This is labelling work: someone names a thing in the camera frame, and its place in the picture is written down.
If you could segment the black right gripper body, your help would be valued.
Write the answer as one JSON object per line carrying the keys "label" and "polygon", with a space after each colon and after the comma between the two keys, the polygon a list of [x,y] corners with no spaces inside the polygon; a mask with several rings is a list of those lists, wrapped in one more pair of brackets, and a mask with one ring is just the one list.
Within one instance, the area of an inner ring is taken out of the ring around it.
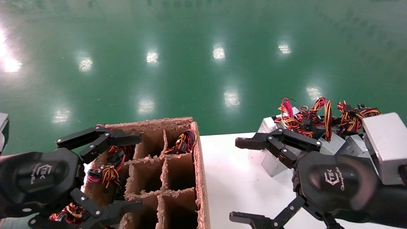
{"label": "black right gripper body", "polygon": [[406,187],[384,185],[368,158],[310,152],[295,172],[296,190],[318,218],[406,227]]}

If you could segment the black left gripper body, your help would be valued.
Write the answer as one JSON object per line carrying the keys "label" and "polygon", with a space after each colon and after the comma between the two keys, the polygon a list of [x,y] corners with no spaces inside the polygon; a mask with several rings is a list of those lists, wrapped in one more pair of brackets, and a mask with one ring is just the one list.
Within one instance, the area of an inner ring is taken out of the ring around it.
{"label": "black left gripper body", "polygon": [[83,162],[66,149],[1,157],[1,218],[60,211],[83,185]]}

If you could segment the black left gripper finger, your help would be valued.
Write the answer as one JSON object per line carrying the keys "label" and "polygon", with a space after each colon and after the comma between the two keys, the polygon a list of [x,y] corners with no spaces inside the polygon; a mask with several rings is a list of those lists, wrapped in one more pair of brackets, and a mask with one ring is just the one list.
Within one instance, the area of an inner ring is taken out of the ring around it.
{"label": "black left gripper finger", "polygon": [[111,146],[137,145],[141,142],[141,133],[126,134],[121,129],[95,126],[57,139],[57,147],[73,150],[87,145],[80,152],[80,157],[83,163],[89,164]]}
{"label": "black left gripper finger", "polygon": [[37,215],[29,220],[32,229],[103,229],[106,226],[118,224],[124,214],[141,211],[144,208],[142,201],[114,201],[101,208],[80,189],[75,188],[70,193],[73,200],[88,212],[88,217],[80,225],[69,224],[63,221],[49,220],[45,215]]}

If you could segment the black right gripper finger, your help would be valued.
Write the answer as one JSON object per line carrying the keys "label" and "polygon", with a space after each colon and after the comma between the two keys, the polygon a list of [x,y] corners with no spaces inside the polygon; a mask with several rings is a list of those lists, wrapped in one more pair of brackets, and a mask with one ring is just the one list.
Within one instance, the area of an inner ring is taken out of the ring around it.
{"label": "black right gripper finger", "polygon": [[275,129],[270,133],[256,132],[252,138],[235,139],[235,146],[240,149],[268,150],[288,169],[294,168],[298,157],[287,146],[304,152],[319,152],[322,143],[288,129]]}
{"label": "black right gripper finger", "polygon": [[315,219],[323,221],[328,229],[343,229],[335,217],[345,219],[345,196],[296,196],[274,219],[264,215],[231,212],[230,220],[249,224],[253,229],[283,229],[300,208]]}

